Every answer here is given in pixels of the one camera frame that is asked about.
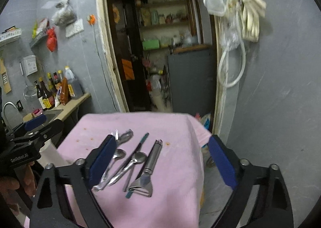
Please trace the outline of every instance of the faucet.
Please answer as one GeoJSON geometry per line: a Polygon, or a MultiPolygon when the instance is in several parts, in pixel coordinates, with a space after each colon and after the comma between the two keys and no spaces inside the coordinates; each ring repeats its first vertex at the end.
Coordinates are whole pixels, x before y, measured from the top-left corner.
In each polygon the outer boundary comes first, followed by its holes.
{"type": "Polygon", "coordinates": [[[10,125],[9,125],[9,121],[8,121],[7,118],[6,118],[6,116],[5,116],[5,111],[4,111],[4,109],[5,109],[5,107],[6,107],[7,105],[11,105],[11,106],[13,106],[14,108],[17,108],[17,107],[16,107],[16,105],[15,105],[14,103],[12,103],[12,102],[9,101],[9,102],[7,102],[7,103],[4,104],[3,109],[2,109],[2,111],[3,111],[3,119],[7,122],[7,128],[8,128],[8,130],[11,130],[10,125]]]}

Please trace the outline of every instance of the doorway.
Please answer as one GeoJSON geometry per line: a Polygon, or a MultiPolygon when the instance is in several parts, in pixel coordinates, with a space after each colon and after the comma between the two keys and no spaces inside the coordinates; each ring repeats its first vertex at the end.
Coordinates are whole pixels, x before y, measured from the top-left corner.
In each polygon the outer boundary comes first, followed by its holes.
{"type": "Polygon", "coordinates": [[[213,114],[216,44],[198,41],[202,21],[195,0],[107,0],[107,7],[114,71],[129,111],[213,114]],[[196,38],[190,49],[185,35],[196,38]]]}

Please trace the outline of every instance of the pink towel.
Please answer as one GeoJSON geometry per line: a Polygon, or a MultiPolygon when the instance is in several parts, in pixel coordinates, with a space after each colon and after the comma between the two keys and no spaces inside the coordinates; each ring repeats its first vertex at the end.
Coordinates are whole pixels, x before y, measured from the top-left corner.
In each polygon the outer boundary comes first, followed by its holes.
{"type": "MultiPolygon", "coordinates": [[[[210,137],[195,118],[185,114],[114,113],[89,114],[81,118],[58,152],[70,162],[86,158],[104,138],[117,129],[119,133],[132,129],[134,137],[120,146],[129,156],[146,132],[149,137],[141,151],[150,152],[156,139],[163,148],[151,176],[152,197],[133,194],[126,199],[122,191],[127,175],[116,184],[95,192],[95,197],[108,220],[115,228],[197,228],[200,199],[203,189],[203,160],[200,148],[210,137]]],[[[120,160],[110,170],[112,174],[123,162],[120,160]]],[[[142,165],[136,165],[132,181],[142,165]]],[[[70,198],[74,209],[74,199],[70,198]]],[[[78,224],[85,226],[75,216],[78,224]]]]}

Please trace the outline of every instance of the dark wooden door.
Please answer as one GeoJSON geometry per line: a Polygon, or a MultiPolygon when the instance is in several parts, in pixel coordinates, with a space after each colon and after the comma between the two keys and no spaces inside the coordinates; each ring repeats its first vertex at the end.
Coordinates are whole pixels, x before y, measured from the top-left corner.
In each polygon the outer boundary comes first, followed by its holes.
{"type": "Polygon", "coordinates": [[[115,27],[121,59],[130,61],[134,72],[134,79],[126,80],[133,110],[149,110],[150,99],[146,88],[145,70],[142,64],[143,50],[135,0],[112,0],[112,3],[115,13],[119,14],[119,16],[115,14],[118,16],[115,27]]]}

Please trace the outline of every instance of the person's hand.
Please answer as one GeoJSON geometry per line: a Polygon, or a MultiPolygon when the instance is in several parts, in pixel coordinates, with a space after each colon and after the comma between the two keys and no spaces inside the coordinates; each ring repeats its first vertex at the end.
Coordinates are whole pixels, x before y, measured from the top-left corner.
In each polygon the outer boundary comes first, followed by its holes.
{"type": "MultiPolygon", "coordinates": [[[[23,179],[23,188],[27,195],[33,196],[36,192],[36,184],[33,176],[33,171],[31,169],[31,165],[34,162],[30,162],[26,166],[25,177],[23,179]]],[[[15,202],[11,197],[10,193],[20,187],[19,182],[12,177],[0,177],[0,193],[2,194],[4,200],[7,202],[8,206],[11,208],[12,212],[15,215],[19,214],[19,206],[17,202],[15,202]]]]}

